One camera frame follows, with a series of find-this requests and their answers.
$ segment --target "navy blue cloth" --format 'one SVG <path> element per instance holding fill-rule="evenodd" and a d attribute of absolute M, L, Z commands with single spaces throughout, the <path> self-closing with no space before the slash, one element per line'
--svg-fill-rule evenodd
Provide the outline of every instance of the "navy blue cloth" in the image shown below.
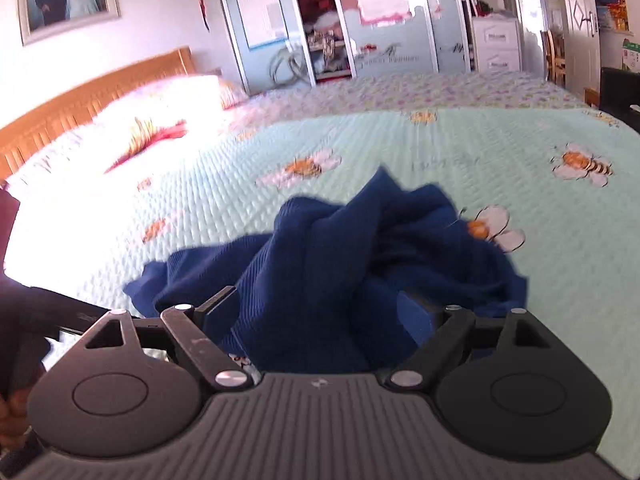
<path fill-rule="evenodd" d="M 407 192 L 382 168 L 347 205 L 291 198 L 272 234 L 178 251 L 124 291 L 153 317 L 227 285 L 238 288 L 239 315 L 221 313 L 207 335 L 261 371 L 296 373 L 398 364 L 435 329 L 412 298 L 498 317 L 524 307 L 527 288 L 497 246 L 468 234 L 439 187 Z"/>

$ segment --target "wall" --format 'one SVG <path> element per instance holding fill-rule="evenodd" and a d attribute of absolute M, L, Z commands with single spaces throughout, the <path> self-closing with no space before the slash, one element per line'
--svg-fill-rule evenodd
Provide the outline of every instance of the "wall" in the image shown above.
<path fill-rule="evenodd" d="M 634 43 L 638 43 L 640 38 L 632 34 L 622 34 L 612 30 L 600 31 L 600 65 L 612 68 L 622 66 L 622 42 L 625 38 Z"/>
<path fill-rule="evenodd" d="M 0 0 L 0 127 L 101 74 L 188 45 L 197 68 L 240 81 L 220 0 L 118 0 L 121 17 L 22 46 L 17 0 Z"/>

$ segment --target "sliding door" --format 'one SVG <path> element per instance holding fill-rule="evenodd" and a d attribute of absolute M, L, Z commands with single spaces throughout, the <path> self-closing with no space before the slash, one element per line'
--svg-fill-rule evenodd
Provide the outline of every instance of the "sliding door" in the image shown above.
<path fill-rule="evenodd" d="M 462 0 L 427 0 L 442 74 L 469 72 L 469 48 Z"/>
<path fill-rule="evenodd" d="M 438 71 L 427 0 L 337 3 L 356 76 Z"/>
<path fill-rule="evenodd" d="M 249 94 L 311 84 L 295 0 L 222 0 L 222 4 Z"/>

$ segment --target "wooden headboard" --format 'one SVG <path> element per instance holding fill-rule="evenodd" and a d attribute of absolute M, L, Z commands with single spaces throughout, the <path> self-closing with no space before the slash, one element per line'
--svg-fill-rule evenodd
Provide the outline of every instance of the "wooden headboard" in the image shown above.
<path fill-rule="evenodd" d="M 195 68 L 188 47 L 103 75 L 44 103 L 0 130 L 0 181 L 64 132 L 89 123 L 106 105 L 147 83 Z"/>

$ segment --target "box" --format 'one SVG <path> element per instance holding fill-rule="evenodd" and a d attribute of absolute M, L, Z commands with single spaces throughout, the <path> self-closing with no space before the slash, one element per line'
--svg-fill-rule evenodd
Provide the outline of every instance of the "box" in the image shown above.
<path fill-rule="evenodd" d="M 625 40 L 622 43 L 622 70 L 640 73 L 640 44 Z"/>

